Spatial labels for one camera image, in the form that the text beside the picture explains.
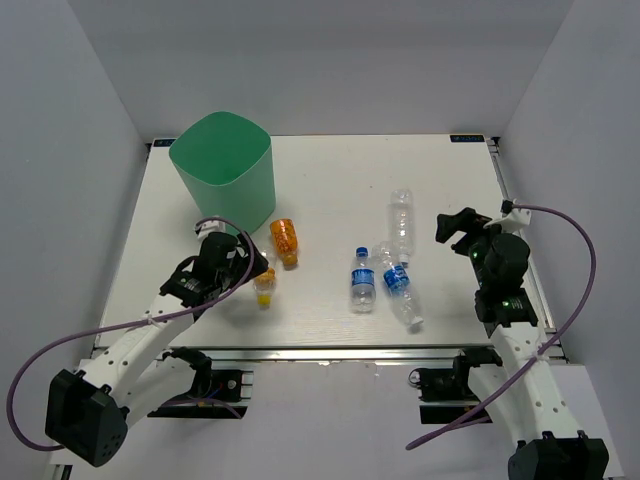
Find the clear bottle yellow cap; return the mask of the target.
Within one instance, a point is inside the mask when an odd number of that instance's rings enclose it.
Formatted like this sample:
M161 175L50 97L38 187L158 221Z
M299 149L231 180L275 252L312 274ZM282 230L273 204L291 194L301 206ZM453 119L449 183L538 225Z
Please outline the clear bottle yellow cap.
M257 304L260 308L269 308L276 289L276 272L269 267L266 272L253 279Z

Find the orange plastic bottle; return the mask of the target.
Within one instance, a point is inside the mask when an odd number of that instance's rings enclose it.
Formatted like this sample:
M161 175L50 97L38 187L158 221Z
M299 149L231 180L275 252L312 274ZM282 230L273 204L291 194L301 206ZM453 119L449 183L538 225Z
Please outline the orange plastic bottle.
M287 268L298 265L298 239L293 221L289 218L274 220L270 224L271 238L276 253Z

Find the blue cap water bottle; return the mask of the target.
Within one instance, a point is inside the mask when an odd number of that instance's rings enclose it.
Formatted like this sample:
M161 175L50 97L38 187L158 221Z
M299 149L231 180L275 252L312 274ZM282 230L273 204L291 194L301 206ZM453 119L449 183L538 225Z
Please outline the blue cap water bottle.
M374 270L370 265L368 249L364 246L355 250L351 266L351 307L356 313L371 313L376 301Z

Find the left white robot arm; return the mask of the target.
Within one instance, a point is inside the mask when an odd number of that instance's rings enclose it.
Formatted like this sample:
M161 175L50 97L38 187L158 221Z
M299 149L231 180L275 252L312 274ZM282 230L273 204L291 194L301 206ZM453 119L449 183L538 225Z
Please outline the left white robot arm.
M265 273L267 260L246 233L214 231L197 255L160 286L143 323L76 372L60 371L49 387L45 433L94 467L109 462L128 430L164 404L198 403L219 383L201 351L173 347L204 312Z

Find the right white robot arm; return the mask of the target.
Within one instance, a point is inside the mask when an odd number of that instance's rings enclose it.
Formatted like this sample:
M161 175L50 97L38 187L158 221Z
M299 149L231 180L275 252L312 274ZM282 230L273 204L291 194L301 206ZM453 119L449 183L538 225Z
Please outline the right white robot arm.
M509 478L602 479L607 447L584 432L563 398L546 355L545 332L524 288L530 248L517 232L529 220L527 210L505 211L492 220L472 208L437 217L437 242L463 235L452 249L471 262L478 282L475 311L491 343L456 359L452 388L463 398L477 397L509 433L515 445Z

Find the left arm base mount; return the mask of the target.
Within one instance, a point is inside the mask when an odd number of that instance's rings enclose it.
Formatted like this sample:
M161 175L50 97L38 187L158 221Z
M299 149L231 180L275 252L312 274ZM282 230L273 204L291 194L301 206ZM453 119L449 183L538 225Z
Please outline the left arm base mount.
M242 419L248 409L253 372L239 366L215 366L204 352L180 347L162 353L159 362L176 360L187 367L189 389L147 415L170 419Z

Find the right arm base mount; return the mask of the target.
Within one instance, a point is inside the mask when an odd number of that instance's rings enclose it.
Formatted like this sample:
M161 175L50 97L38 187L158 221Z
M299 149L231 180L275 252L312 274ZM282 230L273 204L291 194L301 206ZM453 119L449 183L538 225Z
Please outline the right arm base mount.
M420 421L423 425L447 424L472 410L480 400L468 385L470 371L483 365L503 366L489 347L462 349L447 368L416 368L409 385L419 391Z

